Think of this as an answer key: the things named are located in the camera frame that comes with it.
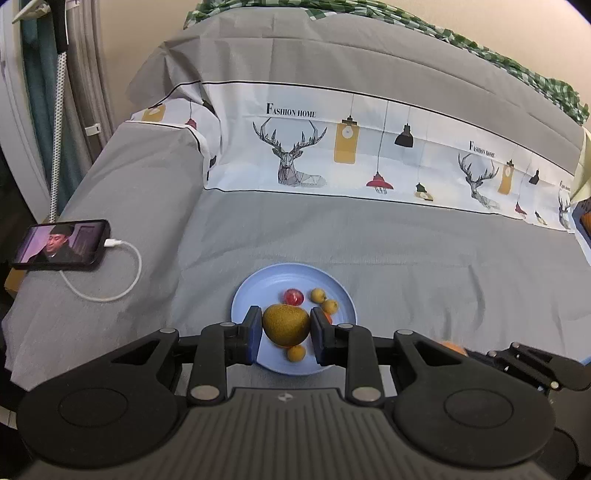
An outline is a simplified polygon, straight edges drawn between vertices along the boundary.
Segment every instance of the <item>yellow lamp print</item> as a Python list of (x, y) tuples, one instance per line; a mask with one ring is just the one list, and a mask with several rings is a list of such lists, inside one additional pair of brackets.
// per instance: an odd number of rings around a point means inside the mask
[(498, 190), (501, 195), (509, 195), (511, 192), (511, 180), (513, 179), (514, 171), (515, 166), (513, 165), (513, 160), (509, 160), (507, 165), (503, 167), (503, 178), (501, 180), (501, 186), (499, 186)]
[(152, 108), (147, 108), (142, 115), (142, 122), (161, 122), (164, 118), (166, 105), (161, 103)]
[(355, 163), (355, 152), (357, 150), (357, 139), (359, 138), (359, 125), (349, 115), (336, 127), (335, 139), (335, 162)]

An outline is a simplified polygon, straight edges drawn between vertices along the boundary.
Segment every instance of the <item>white door frame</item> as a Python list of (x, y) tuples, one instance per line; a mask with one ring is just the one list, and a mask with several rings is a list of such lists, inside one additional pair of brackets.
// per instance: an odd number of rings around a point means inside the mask
[(49, 213), (50, 195), (31, 120), (21, 27), (11, 24), (17, 12), (17, 0), (0, 8), (0, 145), (29, 210), (42, 222)]

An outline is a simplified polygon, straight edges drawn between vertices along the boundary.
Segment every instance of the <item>white charging cable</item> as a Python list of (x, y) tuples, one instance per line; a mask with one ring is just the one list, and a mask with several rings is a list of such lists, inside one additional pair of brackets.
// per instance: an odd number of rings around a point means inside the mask
[(75, 288), (75, 286), (70, 283), (70, 280), (67, 279), (64, 271), (60, 270), (61, 277), (66, 282), (66, 285), (68, 285), (68, 287), (70, 287), (70, 290), (72, 292), (74, 292), (76, 295), (78, 295), (81, 299), (85, 299), (88, 301), (95, 301), (98, 303), (107, 303), (109, 301), (119, 300), (119, 299), (125, 297), (130, 291), (132, 291), (133, 288), (135, 287), (136, 283), (139, 280), (140, 274), (142, 273), (142, 255), (139, 253), (139, 250), (135, 247), (135, 245), (132, 245), (129, 242), (126, 242), (124, 240), (115, 240), (114, 238), (108, 238), (107, 240), (105, 240), (105, 248), (116, 247), (118, 245), (128, 246), (130, 249), (132, 249), (135, 252), (135, 255), (138, 257), (138, 273), (135, 276), (131, 285), (129, 287), (127, 287), (127, 289), (125, 291), (123, 291), (122, 293), (120, 293), (118, 295), (115, 295), (114, 297), (107, 297), (107, 298), (103, 298), (103, 299), (99, 298), (99, 297), (91, 297), (91, 296), (88, 296), (88, 295), (80, 292), (79, 290), (77, 290)]

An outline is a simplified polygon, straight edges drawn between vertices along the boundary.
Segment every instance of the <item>fruit on plate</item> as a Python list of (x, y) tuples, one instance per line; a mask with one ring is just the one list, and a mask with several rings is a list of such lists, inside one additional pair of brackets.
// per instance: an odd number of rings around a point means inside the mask
[(306, 356), (306, 349), (303, 345), (296, 345), (287, 349), (287, 359), (290, 362), (301, 362)]
[(336, 313), (339, 309), (339, 304), (337, 303), (337, 301), (332, 299), (325, 300), (324, 302), (322, 302), (322, 305), (320, 306), (329, 315)]
[(326, 292), (322, 288), (315, 288), (310, 292), (310, 300), (320, 305), (326, 300)]
[(306, 339), (310, 333), (310, 317), (299, 307), (279, 303), (265, 310), (262, 328), (271, 342), (289, 348)]
[(283, 294), (283, 303), (298, 307), (304, 303), (304, 294), (297, 288), (288, 288)]

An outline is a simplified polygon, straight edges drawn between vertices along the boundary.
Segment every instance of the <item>black metal bracket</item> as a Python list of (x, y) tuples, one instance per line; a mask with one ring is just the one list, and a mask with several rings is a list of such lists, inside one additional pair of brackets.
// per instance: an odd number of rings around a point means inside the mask
[(205, 327), (200, 336), (190, 338), (187, 343), (196, 347), (187, 402), (205, 406), (225, 401), (228, 397), (226, 367), (252, 365), (258, 355), (261, 336), (262, 311), (260, 307), (252, 306), (242, 324), (216, 323)]

